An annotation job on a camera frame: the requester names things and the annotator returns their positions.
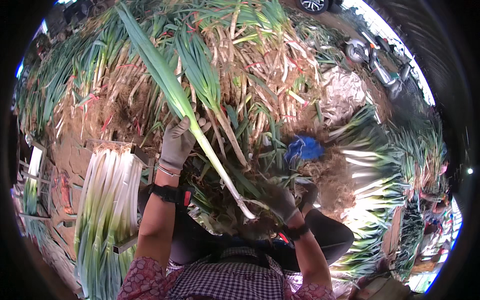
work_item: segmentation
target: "green onion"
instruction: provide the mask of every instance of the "green onion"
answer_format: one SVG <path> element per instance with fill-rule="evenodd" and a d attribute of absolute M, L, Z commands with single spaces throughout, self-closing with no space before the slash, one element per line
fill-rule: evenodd
<path fill-rule="evenodd" d="M 145 36 L 145 33 L 140 29 L 138 23 L 136 22 L 135 18 L 132 16 L 126 5 L 120 3 L 120 6 L 117 5 L 115 6 L 115 8 L 117 9 L 117 12 L 122 21 L 125 23 L 125 27 L 130 36 L 130 39 L 132 40 L 132 43 L 135 44 L 135 47 L 140 53 L 140 56 L 142 57 L 143 62 L 147 66 L 148 71 L 162 89 L 168 100 L 168 103 L 173 108 L 177 116 L 189 117 L 190 131 L 197 139 L 198 144 L 203 149 L 206 156 L 212 163 L 212 166 L 215 168 L 215 170 L 217 170 L 218 174 L 225 182 L 225 185 L 227 186 L 228 190 L 237 202 L 237 205 L 240 207 L 240 209 L 247 218 L 255 218 L 255 215 L 250 212 L 250 210 L 243 202 L 243 197 L 240 196 L 240 194 L 238 193 L 237 189 L 233 185 L 232 180 L 228 176 L 220 160 L 218 160 L 218 157 L 213 151 L 210 143 L 200 129 L 200 126 L 198 126 L 190 102 L 185 95 L 185 91 L 182 89 L 176 76 L 173 74 L 172 69 L 168 66 L 167 62 L 162 57 L 160 52 L 158 52 L 158 50 L 153 46 L 150 40 Z"/>

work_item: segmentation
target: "wristband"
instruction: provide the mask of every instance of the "wristband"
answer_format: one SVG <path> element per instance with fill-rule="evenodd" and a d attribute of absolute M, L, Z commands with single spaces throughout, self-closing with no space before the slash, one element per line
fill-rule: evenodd
<path fill-rule="evenodd" d="M 175 205 L 186 208 L 190 204 L 193 193 L 195 193 L 195 188 L 190 185 L 172 188 L 171 186 L 153 184 L 149 191 L 149 194 L 151 193 L 159 196 L 162 201 L 175 203 Z"/>
<path fill-rule="evenodd" d="M 303 224 L 298 228 L 288 228 L 286 225 L 283 225 L 283 230 L 287 234 L 288 238 L 292 241 L 296 241 L 300 239 L 300 236 L 307 233 L 310 229 L 308 228 L 307 224 Z"/>

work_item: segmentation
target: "scooter wheel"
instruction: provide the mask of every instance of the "scooter wheel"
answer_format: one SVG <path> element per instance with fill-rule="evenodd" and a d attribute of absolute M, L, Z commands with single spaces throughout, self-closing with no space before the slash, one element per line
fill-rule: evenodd
<path fill-rule="evenodd" d="M 362 63 L 362 62 L 363 62 L 362 56 L 358 55 L 358 54 L 355 52 L 355 46 L 352 45 L 352 44 L 347 44 L 347 46 L 345 47 L 345 55 L 346 55 L 352 62 L 356 62 L 356 63 Z"/>

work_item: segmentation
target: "hand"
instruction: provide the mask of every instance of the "hand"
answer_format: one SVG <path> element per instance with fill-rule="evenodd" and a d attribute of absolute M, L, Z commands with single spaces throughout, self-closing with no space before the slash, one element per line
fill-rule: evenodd
<path fill-rule="evenodd" d="M 195 113 L 195 117 L 203 132 L 206 132 L 212 126 L 210 122 L 200 118 L 198 113 Z M 183 169 L 183 164 L 196 142 L 195 136 L 188 131 L 189 128 L 190 119 L 187 116 L 183 117 L 180 122 L 179 118 L 175 117 L 167 125 L 163 135 L 162 155 L 159 164 L 178 171 Z"/>
<path fill-rule="evenodd" d="M 267 194 L 269 196 L 264 198 L 265 204 L 282 219 L 284 224 L 288 224 L 290 219 L 300 212 L 295 206 L 295 198 L 293 198 L 289 190 L 277 186 L 269 186 Z"/>

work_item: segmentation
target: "light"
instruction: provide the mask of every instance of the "light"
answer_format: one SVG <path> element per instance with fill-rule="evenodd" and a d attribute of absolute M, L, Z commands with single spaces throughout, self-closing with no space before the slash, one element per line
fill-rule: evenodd
<path fill-rule="evenodd" d="M 20 75 L 22 75 L 23 70 L 24 70 L 24 60 L 22 59 L 22 62 L 20 63 L 20 65 L 17 68 L 17 73 L 16 73 L 16 76 L 15 76 L 15 77 L 17 77 L 17 79 L 20 79 Z"/>

